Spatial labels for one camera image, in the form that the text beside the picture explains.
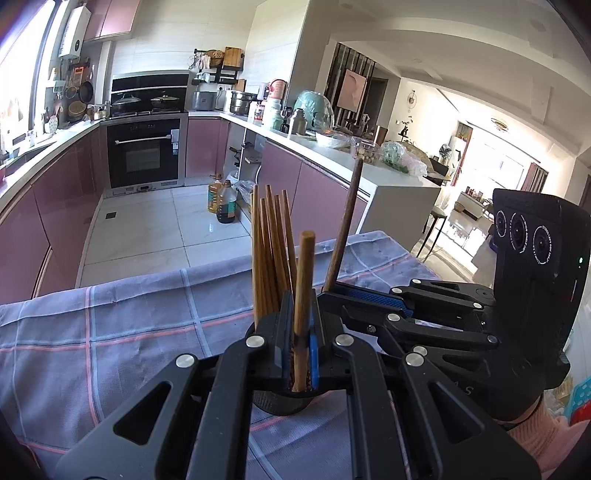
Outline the pink right sleeve forearm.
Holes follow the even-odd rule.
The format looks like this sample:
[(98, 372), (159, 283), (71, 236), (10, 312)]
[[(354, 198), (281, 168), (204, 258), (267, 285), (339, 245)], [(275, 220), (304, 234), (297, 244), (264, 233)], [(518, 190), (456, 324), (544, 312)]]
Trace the pink right sleeve forearm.
[(573, 457), (579, 443), (590, 442), (589, 420), (570, 425), (564, 416), (553, 417), (542, 397), (520, 417), (500, 425), (536, 460), (542, 479), (550, 479)]

